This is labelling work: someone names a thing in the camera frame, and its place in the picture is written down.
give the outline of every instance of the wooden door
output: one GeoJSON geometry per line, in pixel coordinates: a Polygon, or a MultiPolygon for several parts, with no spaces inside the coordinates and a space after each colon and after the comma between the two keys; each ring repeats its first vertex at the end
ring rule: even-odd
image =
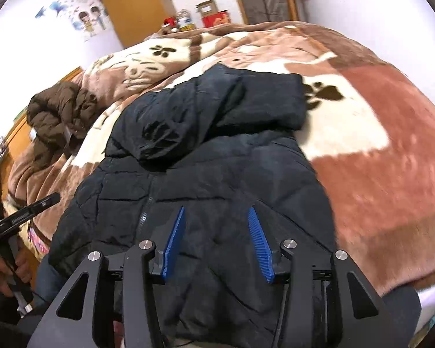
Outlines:
{"type": "Polygon", "coordinates": [[[101,0],[125,48],[161,29],[175,13],[171,0],[101,0]]]}

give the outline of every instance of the black puffer jacket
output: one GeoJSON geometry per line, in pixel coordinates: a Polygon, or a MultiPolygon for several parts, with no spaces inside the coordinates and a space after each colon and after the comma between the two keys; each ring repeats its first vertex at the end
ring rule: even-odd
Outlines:
{"type": "Polygon", "coordinates": [[[126,251],[183,205],[174,274],[155,290],[163,333],[269,347],[282,293],[259,270],[249,207],[260,200],[335,248],[329,201],[291,134],[305,114],[299,75],[223,65],[139,97],[62,216],[50,263],[68,276],[91,251],[126,251]]]}

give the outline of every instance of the bed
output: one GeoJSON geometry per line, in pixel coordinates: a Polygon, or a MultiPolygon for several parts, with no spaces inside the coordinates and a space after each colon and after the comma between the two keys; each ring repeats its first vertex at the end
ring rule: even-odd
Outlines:
{"type": "Polygon", "coordinates": [[[218,62],[303,76],[309,117],[294,135],[330,198],[337,242],[379,294],[409,282],[425,289],[419,325],[425,324],[435,314],[435,107],[369,49],[308,23],[231,23],[170,34],[107,55],[73,77],[104,112],[77,152],[56,156],[44,169],[33,168],[28,146],[7,182],[13,199],[28,204],[61,194],[61,203],[31,224],[40,244],[51,241],[78,184],[104,158],[122,110],[218,62]]]}

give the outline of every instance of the jacket hood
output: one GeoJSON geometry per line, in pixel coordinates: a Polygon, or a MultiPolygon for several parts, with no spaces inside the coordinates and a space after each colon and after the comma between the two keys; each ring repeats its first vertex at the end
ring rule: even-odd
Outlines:
{"type": "Polygon", "coordinates": [[[302,77],[260,74],[217,64],[175,88],[146,93],[115,124],[107,156],[127,152],[139,161],[176,161],[212,137],[301,129],[302,77]]]}

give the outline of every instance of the wooden furniture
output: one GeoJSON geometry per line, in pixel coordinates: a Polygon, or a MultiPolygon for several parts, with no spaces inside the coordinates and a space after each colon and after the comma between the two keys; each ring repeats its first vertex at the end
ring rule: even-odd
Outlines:
{"type": "Polygon", "coordinates": [[[8,146],[8,153],[0,161],[0,179],[2,182],[2,200],[8,194],[8,177],[15,160],[30,144],[31,127],[26,122],[26,112],[16,120],[13,128],[5,136],[5,144],[8,146]]]}
{"type": "Polygon", "coordinates": [[[124,47],[142,42],[159,31],[166,18],[175,16],[171,0],[101,0],[124,47]]]}

